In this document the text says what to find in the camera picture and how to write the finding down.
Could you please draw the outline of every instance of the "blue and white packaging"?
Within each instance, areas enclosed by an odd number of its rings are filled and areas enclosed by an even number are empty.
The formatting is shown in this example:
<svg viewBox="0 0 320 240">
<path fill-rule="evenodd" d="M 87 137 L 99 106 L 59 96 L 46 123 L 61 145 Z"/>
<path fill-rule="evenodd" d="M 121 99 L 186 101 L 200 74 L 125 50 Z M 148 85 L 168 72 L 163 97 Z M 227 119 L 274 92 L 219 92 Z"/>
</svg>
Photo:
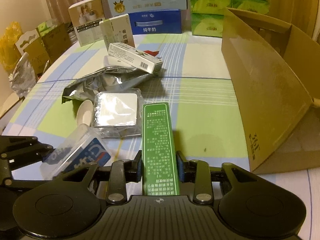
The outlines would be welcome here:
<svg viewBox="0 0 320 240">
<path fill-rule="evenodd" d="M 50 180 L 62 171 L 69 172 L 90 162 L 104 166 L 110 159 L 99 133 L 81 124 L 40 165 L 40 171 L 43 179 Z"/>
<path fill-rule="evenodd" d="M 180 10 L 129 13 L 132 34 L 181 33 Z"/>
</svg>

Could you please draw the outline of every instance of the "yellow plastic bag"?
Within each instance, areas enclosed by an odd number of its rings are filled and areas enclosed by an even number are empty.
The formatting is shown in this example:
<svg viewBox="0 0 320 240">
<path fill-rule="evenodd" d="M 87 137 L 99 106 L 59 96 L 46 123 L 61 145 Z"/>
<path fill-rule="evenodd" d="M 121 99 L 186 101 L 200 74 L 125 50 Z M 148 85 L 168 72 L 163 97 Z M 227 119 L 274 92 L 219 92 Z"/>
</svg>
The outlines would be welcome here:
<svg viewBox="0 0 320 240">
<path fill-rule="evenodd" d="M 0 38 L 0 64 L 8 74 L 12 73 L 18 60 L 21 58 L 21 54 L 15 46 L 15 43 L 22 34 L 20 24 L 18 22 L 12 22 Z"/>
</svg>

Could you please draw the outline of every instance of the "crumpled foil bag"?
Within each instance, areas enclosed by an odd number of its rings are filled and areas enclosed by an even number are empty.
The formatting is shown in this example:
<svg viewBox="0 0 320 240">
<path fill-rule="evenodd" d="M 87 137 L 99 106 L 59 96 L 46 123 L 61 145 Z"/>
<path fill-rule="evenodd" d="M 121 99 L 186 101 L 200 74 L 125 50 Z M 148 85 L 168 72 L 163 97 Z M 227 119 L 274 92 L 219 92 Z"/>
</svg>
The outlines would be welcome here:
<svg viewBox="0 0 320 240">
<path fill-rule="evenodd" d="M 72 99 L 93 102 L 99 92 L 126 91 L 155 76 L 156 73 L 150 74 L 135 67 L 107 66 L 69 84 L 63 90 L 62 103 Z"/>
</svg>

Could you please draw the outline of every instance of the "table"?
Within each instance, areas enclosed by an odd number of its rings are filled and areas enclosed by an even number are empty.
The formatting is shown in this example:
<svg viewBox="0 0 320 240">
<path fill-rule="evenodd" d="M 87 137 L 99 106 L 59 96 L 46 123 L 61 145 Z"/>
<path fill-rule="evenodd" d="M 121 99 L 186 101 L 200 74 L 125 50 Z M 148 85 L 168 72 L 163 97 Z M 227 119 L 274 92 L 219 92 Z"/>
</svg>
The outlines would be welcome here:
<svg viewBox="0 0 320 240">
<path fill-rule="evenodd" d="M 221 53 L 221 39 L 183 34 L 135 35 L 140 50 L 159 51 L 164 64 L 159 78 L 139 88 L 147 103 L 168 102 L 176 150 L 187 159 L 201 159 L 211 166 L 232 162 L 249 169 L 241 116 Z M 57 147 L 76 128 L 79 104 L 61 104 L 65 86 L 103 67 L 107 55 L 103 41 L 68 49 L 41 77 L 24 100 L 3 135 L 37 136 Z M 116 159 L 133 159 L 141 138 L 105 139 Z M 13 172 L 15 179 L 41 179 L 40 163 Z M 300 230 L 302 239 L 320 239 L 320 169 L 263 175 L 295 193 L 307 207 Z M 127 185 L 129 194 L 141 194 L 141 184 Z M 214 184 L 215 197 L 220 192 Z"/>
</svg>

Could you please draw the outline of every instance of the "barcode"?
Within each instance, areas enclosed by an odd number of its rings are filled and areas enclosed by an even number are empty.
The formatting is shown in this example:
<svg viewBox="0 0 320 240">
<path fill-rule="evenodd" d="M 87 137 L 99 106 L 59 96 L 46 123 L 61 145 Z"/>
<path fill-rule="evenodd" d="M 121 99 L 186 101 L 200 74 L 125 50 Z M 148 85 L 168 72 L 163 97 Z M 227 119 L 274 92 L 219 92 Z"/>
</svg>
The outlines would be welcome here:
<svg viewBox="0 0 320 240">
<path fill-rule="evenodd" d="M 142 67 L 144 69 L 148 69 L 148 64 L 141 62 L 140 67 Z"/>
</svg>

